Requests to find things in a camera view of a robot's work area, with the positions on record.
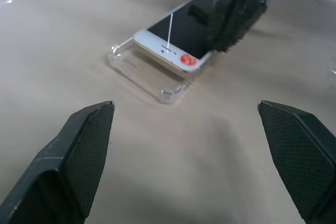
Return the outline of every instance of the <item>red sticker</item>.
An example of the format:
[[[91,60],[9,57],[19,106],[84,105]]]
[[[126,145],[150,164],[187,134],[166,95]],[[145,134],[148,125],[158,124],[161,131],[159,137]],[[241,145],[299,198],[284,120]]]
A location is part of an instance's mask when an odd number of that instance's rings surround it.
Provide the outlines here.
[[[185,65],[192,66],[196,64],[196,60],[192,58],[190,55],[182,55],[181,62]]]

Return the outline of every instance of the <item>clear phone case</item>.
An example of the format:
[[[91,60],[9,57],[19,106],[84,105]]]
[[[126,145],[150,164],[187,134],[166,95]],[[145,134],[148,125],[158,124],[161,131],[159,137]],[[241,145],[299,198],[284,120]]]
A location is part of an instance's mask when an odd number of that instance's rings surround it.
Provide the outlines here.
[[[203,65],[197,74],[181,77],[148,57],[133,38],[110,49],[109,63],[159,102],[167,104],[181,97],[207,65]]]

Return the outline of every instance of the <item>white phone frame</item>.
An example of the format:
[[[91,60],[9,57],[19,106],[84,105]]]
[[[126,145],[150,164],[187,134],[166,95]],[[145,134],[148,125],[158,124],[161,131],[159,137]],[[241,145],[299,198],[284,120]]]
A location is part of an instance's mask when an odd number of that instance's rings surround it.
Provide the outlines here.
[[[185,5],[186,3],[173,9],[170,13],[166,14],[158,22],[169,17],[172,13],[176,12],[180,8],[183,8]],[[164,62],[168,63],[174,68],[177,68],[180,71],[188,73],[197,72],[200,69],[200,67],[215,53],[215,50],[210,50],[201,59],[197,59],[196,57],[190,55],[189,53],[185,52],[184,50],[172,44],[170,44],[169,47],[167,47],[166,40],[151,33],[150,31],[147,30],[147,28],[136,32],[133,36],[133,40],[142,49],[157,56],[159,59],[163,60]],[[191,59],[193,59],[195,63],[193,65],[186,65],[182,63],[181,57],[183,55],[188,55]]]

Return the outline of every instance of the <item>beige surface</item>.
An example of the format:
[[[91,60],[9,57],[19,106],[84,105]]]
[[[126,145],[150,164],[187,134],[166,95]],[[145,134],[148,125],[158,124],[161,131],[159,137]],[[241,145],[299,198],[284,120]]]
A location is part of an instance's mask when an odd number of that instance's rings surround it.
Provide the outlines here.
[[[0,10],[0,201],[71,113],[113,100],[113,145],[86,223],[303,223],[256,106],[296,106],[336,133],[334,0],[273,0],[178,104],[160,105],[106,56],[184,1],[13,0]]]

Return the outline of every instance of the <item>white smartphone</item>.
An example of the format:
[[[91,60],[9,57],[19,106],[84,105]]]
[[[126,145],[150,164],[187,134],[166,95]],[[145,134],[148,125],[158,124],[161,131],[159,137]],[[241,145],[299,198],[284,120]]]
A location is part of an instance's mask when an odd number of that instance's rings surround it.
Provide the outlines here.
[[[206,43],[206,26],[191,17],[192,5],[211,8],[213,0],[191,0],[162,20],[134,34],[133,40],[156,62],[183,76],[197,72],[214,54]]]

